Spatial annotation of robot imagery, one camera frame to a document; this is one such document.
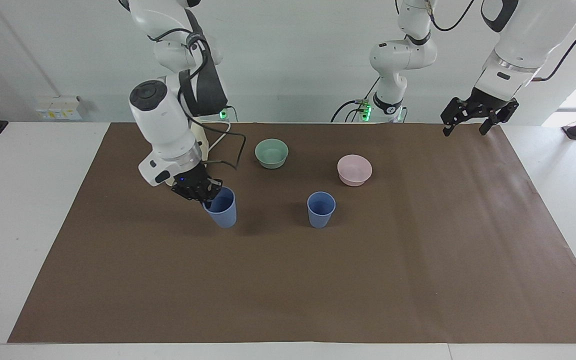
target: white table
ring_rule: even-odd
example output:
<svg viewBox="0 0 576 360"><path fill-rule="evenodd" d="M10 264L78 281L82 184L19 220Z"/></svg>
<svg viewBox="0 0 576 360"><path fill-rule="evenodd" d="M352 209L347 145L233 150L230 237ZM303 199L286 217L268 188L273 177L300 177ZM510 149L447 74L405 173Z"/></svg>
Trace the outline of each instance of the white table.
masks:
<svg viewBox="0 0 576 360"><path fill-rule="evenodd" d="M5 344L108 126L11 123L0 135L0 359L576 359L563 344ZM576 142L503 129L576 255Z"/></svg>

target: bowl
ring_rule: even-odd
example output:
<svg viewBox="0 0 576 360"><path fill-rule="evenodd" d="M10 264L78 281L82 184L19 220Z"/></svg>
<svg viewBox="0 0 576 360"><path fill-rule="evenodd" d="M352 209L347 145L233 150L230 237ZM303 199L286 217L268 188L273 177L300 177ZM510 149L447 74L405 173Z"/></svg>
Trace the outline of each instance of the bowl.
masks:
<svg viewBox="0 0 576 360"><path fill-rule="evenodd" d="M373 175L373 166L365 157L346 155L336 164L339 179L349 187L360 187Z"/></svg>
<svg viewBox="0 0 576 360"><path fill-rule="evenodd" d="M280 139L265 139L254 148L254 155L266 169L279 169L288 158L288 145Z"/></svg>

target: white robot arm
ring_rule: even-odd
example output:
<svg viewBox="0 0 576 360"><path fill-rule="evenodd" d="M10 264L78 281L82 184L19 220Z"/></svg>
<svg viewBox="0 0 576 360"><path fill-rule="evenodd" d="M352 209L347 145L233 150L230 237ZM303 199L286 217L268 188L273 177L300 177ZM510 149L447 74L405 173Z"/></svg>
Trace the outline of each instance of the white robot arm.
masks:
<svg viewBox="0 0 576 360"><path fill-rule="evenodd" d="M436 0L430 0L434 6ZM379 73L375 94L370 94L370 121L396 121L408 87L401 71L431 66L437 59L437 44L430 38L430 16L426 0L403 0L398 18L404 39L386 41L370 51L370 64Z"/></svg>
<svg viewBox="0 0 576 360"><path fill-rule="evenodd" d="M576 27L576 0L484 0L481 14L500 34L467 100L453 98L442 112L445 136L473 118L487 118L479 131L507 123L519 103L515 95L530 84Z"/></svg>
<svg viewBox="0 0 576 360"><path fill-rule="evenodd" d="M152 145L139 171L153 187L174 179L172 191L205 203L217 196L223 182L208 175L189 119L219 114L228 99L215 68L221 55L188 9L200 1L119 0L155 42L159 63L174 73L142 82L130 94L130 110Z"/></svg>

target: blue object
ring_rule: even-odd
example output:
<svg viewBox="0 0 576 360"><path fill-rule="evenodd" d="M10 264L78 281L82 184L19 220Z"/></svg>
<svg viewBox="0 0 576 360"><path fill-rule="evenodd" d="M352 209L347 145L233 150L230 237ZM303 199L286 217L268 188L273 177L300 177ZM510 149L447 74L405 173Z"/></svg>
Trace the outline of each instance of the blue object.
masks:
<svg viewBox="0 0 576 360"><path fill-rule="evenodd" d="M323 191L311 194L308 198L310 225L316 229L326 228L336 208L337 203L331 194Z"/></svg>
<svg viewBox="0 0 576 360"><path fill-rule="evenodd" d="M237 203L235 193L229 187L222 187L213 201L203 204L203 209L220 228L228 229L237 223Z"/></svg>

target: wall socket panel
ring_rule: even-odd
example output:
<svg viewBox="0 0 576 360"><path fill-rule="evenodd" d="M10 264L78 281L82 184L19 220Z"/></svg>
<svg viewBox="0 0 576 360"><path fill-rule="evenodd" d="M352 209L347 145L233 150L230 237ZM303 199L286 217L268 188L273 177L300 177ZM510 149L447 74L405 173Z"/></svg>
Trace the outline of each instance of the wall socket panel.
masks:
<svg viewBox="0 0 576 360"><path fill-rule="evenodd" d="M83 120L79 96L59 96L37 98L37 115L41 120Z"/></svg>
<svg viewBox="0 0 576 360"><path fill-rule="evenodd" d="M223 109L220 113L207 116L199 116L202 121L209 121L211 123L230 123L231 114L229 109Z"/></svg>

